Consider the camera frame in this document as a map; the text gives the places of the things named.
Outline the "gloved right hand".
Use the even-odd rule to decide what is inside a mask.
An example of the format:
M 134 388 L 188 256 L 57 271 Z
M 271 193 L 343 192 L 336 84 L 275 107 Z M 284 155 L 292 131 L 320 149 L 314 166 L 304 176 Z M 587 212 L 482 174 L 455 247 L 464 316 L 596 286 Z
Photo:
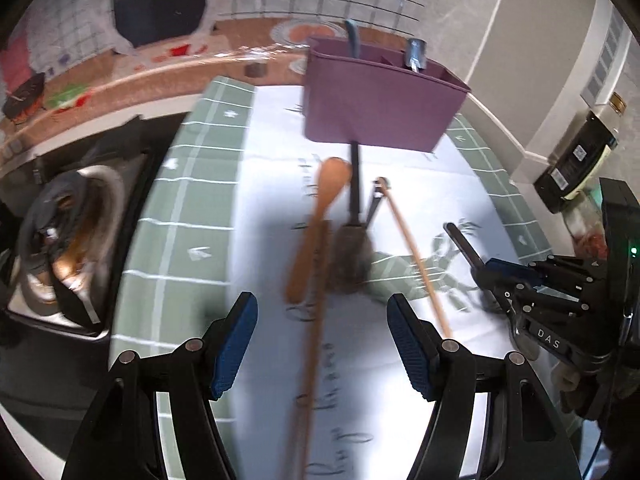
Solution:
M 608 386 L 602 374 L 582 374 L 573 365 L 559 361 L 552 368 L 552 384 L 560 393 L 563 413 L 596 420 L 608 398 Z

